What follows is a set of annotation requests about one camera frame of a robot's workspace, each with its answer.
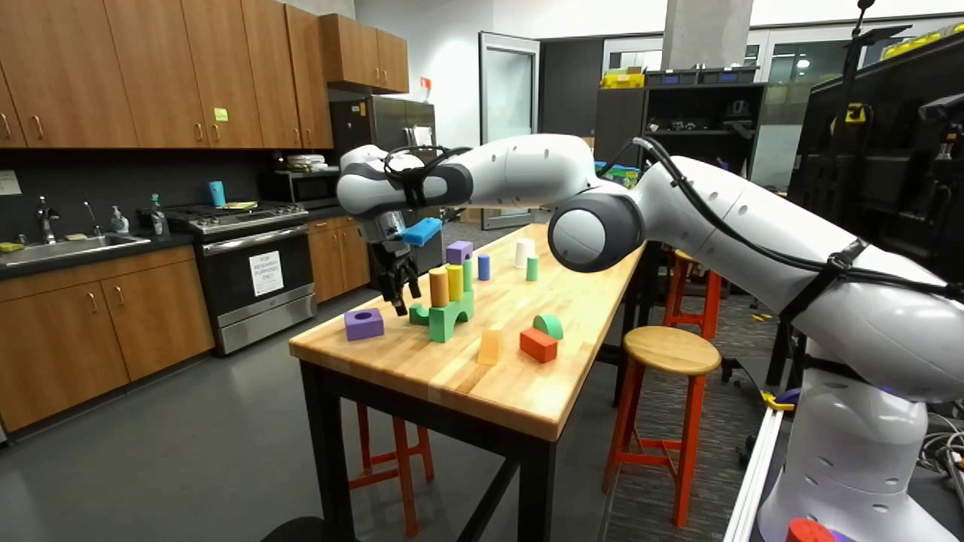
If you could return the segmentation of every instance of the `faucet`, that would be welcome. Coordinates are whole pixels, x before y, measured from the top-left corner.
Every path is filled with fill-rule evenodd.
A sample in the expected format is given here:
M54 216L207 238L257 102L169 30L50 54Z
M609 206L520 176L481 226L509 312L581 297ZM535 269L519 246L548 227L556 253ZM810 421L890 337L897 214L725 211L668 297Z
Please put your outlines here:
M37 205L37 221L39 221L39 235L42 235L42 239L44 244L56 244L56 235L54 235L54 214L50 214L50 206L47 206L47 198L44 196L39 196L39 205Z

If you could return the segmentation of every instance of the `table top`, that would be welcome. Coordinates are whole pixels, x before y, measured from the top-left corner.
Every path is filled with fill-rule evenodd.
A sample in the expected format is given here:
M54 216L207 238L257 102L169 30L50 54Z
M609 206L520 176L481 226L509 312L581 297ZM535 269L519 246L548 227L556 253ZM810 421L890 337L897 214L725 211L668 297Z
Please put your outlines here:
M473 248L473 257L480 253L490 255L490 279L473 283L476 312L469 322L453 326L444 343L429 343L423 326L412 326L407 316L395 316L391 303L369 297L359 308L379 311L383 337L347 341L343 316L333 316L293 337L290 348L295 357L325 370L553 441L567 428L640 248L632 248L609 272L575 274L551 255L546 235L546 221L534 221ZM534 239L538 255L535 283L526 283L526 272L515 269L515 244L523 238ZM420 303L428 303L428 278L420 278ZM556 357L546 364L519 347L519 335L534 329L538 312L556 316L564 326ZM480 362L485 331L504 337L493 362Z

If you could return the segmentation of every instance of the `red stool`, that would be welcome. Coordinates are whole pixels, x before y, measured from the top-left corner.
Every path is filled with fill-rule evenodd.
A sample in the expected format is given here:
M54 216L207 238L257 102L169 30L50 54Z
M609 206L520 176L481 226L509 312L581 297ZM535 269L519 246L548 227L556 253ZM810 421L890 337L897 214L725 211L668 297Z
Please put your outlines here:
M368 425L368 406L354 404L359 409L359 436L361 436L361 474L350 482L350 488L368 488L385 478L397 474L400 484L400 504L403 504L403 534L417 534L417 513L415 513L415 496L412 496L412 454L420 454L423 482L433 478L433 458L429 458L429 440L428 429L417 425L417 440L409 445L403 417L391 414L391 432L395 447L372 454L369 452L369 425Z
M713 274L713 272L703 272L701 311L698 312L683 312L683 293L687 293L687 279L688 279L696 263L683 248L671 248L671 255L673 255L673 263L671 263L671 279L668 279L663 326L696 326L703 341L713 341L718 337L722 278Z
M621 388L621 406L615 414L602 490L611 490L615 472L621 467L664 467L673 474L673 527L687 524L688 490L696 474L698 454L698 412L703 396L703 373L719 368L719 352L703 337L668 329L668 326L640 326L622 337L627 348L627 379ZM634 409L643 368L664 373L681 373L688 379L687 392L687 417L681 440L640 440L634 432Z

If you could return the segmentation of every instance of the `cup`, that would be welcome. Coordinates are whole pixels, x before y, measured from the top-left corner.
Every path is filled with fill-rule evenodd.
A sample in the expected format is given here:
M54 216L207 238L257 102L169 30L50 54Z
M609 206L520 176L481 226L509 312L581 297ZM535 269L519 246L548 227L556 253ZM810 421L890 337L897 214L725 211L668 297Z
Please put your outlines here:
M210 183L207 183L207 192L210 192L210 205L214 205L214 206L221 206L221 205L226 205L221 181L210 181Z

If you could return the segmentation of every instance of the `oven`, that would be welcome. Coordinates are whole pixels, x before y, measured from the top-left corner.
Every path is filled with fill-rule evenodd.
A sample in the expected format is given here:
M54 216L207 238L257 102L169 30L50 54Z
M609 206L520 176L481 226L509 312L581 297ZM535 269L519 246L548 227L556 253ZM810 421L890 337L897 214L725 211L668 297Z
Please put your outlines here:
M169 211L196 235L196 257L216 352L233 356L284 329L314 319L306 211Z

